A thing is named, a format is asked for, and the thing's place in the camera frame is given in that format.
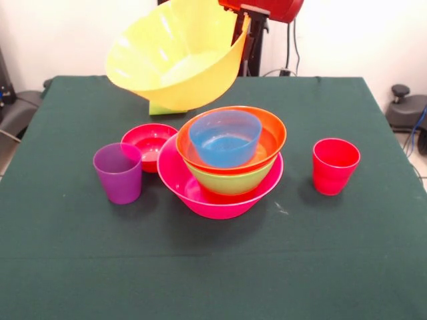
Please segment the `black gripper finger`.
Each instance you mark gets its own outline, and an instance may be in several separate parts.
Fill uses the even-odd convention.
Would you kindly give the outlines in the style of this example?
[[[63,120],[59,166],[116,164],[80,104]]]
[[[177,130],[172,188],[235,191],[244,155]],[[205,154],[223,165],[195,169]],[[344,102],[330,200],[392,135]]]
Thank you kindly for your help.
[[[251,15],[250,34],[248,40],[248,59],[254,56],[254,48],[257,45],[258,38],[264,30],[266,16],[262,14]]]
[[[231,46],[238,40],[239,36],[242,34],[242,28],[245,20],[245,13],[243,11],[236,11],[237,18],[234,27],[234,33],[232,37]]]

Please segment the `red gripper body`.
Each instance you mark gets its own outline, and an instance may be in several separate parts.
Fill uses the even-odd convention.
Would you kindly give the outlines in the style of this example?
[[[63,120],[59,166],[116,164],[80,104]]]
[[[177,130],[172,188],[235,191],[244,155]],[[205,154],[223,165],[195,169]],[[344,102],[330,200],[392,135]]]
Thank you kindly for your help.
[[[252,19],[292,22],[304,0],[219,0],[221,6],[237,14],[246,13]]]

